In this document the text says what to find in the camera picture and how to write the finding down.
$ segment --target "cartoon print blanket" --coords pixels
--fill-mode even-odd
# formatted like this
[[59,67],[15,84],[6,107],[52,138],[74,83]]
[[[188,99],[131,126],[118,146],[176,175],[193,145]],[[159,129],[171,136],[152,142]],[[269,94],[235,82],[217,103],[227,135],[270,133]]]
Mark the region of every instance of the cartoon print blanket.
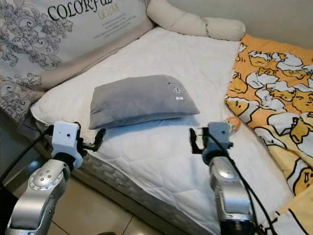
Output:
[[246,35],[225,102],[262,138],[294,194],[272,215],[275,230],[313,234],[313,50]]

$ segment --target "cylindrical cushion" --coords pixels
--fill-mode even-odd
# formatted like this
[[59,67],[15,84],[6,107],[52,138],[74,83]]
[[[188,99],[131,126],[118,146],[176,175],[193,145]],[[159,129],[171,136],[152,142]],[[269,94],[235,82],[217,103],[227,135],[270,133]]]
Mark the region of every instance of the cylindrical cushion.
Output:
[[246,32],[246,27],[241,21],[211,17],[203,18],[203,21],[211,38],[239,41]]
[[147,15],[162,28],[181,34],[208,36],[206,24],[197,15],[172,6],[167,0],[151,0]]
[[147,15],[161,27],[186,35],[239,41],[246,32],[245,25],[236,20],[204,18],[184,12],[167,0],[151,0]]

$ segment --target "white mattress pad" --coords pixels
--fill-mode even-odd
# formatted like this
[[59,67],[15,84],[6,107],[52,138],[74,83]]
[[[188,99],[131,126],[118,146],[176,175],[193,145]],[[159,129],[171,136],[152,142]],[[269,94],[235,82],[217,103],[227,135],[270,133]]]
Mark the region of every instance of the white mattress pad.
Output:
[[[147,193],[218,234],[209,169],[200,155],[191,154],[188,129],[233,116],[224,104],[224,94],[238,46],[239,42],[155,28],[87,72],[48,91],[31,111],[46,124],[78,121],[85,142],[93,142],[96,131],[88,126],[95,87],[126,77],[155,74],[180,80],[200,110],[199,115],[109,129],[99,151],[89,153],[122,171]],[[231,158],[268,212],[292,199],[274,159],[247,126],[242,125],[231,141],[234,142],[229,150]],[[256,211],[262,222],[265,217],[258,206]]]

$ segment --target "gray fabric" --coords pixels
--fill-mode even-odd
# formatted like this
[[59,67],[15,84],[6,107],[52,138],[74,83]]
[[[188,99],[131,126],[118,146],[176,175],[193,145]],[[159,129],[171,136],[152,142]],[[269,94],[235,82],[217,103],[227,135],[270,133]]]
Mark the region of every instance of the gray fabric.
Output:
[[167,75],[131,77],[96,87],[89,129],[199,114],[184,86]]

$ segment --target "floor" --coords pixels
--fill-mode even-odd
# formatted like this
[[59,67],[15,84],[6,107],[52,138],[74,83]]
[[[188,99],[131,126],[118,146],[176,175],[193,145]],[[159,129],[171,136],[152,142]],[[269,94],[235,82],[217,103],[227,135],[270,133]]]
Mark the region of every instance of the floor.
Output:
[[[14,194],[20,197],[27,184]],[[48,235],[160,235],[118,204],[71,177],[65,194],[60,198]]]

